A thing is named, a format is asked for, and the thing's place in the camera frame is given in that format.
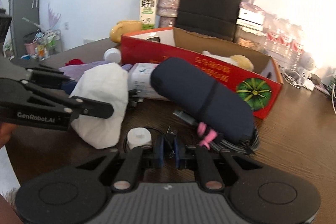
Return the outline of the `person's left hand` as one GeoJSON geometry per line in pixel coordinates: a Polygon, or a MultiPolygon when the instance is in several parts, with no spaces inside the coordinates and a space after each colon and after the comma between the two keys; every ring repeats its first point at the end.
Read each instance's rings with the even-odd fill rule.
{"type": "Polygon", "coordinates": [[[10,140],[12,133],[18,126],[11,123],[1,122],[0,124],[0,148],[10,140]]]}

